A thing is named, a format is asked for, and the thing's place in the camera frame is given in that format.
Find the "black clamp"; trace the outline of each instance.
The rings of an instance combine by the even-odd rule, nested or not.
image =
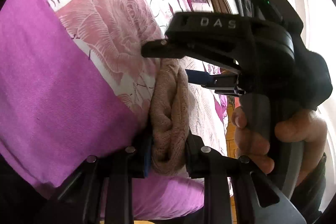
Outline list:
[[[105,224],[133,224],[132,178],[145,178],[151,164],[152,135],[147,132],[105,158],[88,156],[56,189],[34,224],[99,224],[105,199]]]
[[[232,224],[228,177],[238,223],[306,223],[288,198],[247,156],[238,159],[222,156],[204,146],[201,137],[190,133],[186,168],[191,178],[204,178],[204,224]]]

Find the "pink towel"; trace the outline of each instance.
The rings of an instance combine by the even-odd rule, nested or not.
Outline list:
[[[162,59],[151,101],[153,127],[152,168],[163,175],[176,174],[185,164],[189,133],[188,77],[177,59]]]

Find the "wooden floor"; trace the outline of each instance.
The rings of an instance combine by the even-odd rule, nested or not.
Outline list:
[[[234,110],[233,106],[228,105],[227,115],[228,115],[228,119],[229,119],[229,124],[227,125],[227,132],[226,132],[225,139],[226,139],[227,156],[231,157],[231,158],[236,157],[236,152],[237,152],[237,149],[238,149],[238,147],[237,147],[237,145],[234,141],[234,135],[235,135],[236,127],[231,122],[231,116],[232,116],[233,110]],[[235,200],[234,200],[233,197],[231,197],[231,210],[232,210],[232,216],[233,216],[233,223],[237,224],[236,206],[235,206]]]

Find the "pink rose pattern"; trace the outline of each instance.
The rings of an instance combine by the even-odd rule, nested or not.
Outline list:
[[[162,32],[145,0],[71,0],[56,14],[72,37],[82,39],[97,54],[118,85],[127,73],[133,79],[135,94],[141,96],[139,85],[151,97],[149,89],[154,87],[148,87],[142,75],[155,77],[158,62],[143,58],[140,51],[145,41],[160,39]],[[121,96],[122,101],[143,121],[149,99],[138,98],[138,105],[126,100],[127,96]]]

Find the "fingernail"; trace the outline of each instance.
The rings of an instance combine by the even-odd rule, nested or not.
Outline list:
[[[239,116],[236,117],[235,124],[236,124],[236,127],[241,128],[241,126],[242,126],[241,117],[239,117]]]

